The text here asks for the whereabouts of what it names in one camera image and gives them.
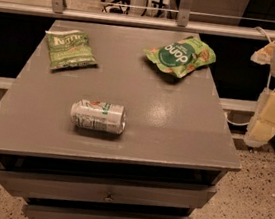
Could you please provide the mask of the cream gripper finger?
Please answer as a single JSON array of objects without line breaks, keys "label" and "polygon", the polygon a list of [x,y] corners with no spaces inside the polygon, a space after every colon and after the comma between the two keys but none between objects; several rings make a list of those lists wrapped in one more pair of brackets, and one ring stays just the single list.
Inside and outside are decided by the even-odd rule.
[{"label": "cream gripper finger", "polygon": [[254,116],[247,125],[246,145],[261,147],[275,136],[275,89],[265,88],[260,94]]},{"label": "cream gripper finger", "polygon": [[275,41],[269,42],[266,46],[255,51],[250,60],[256,64],[270,64],[272,62],[273,50],[275,49]]}]

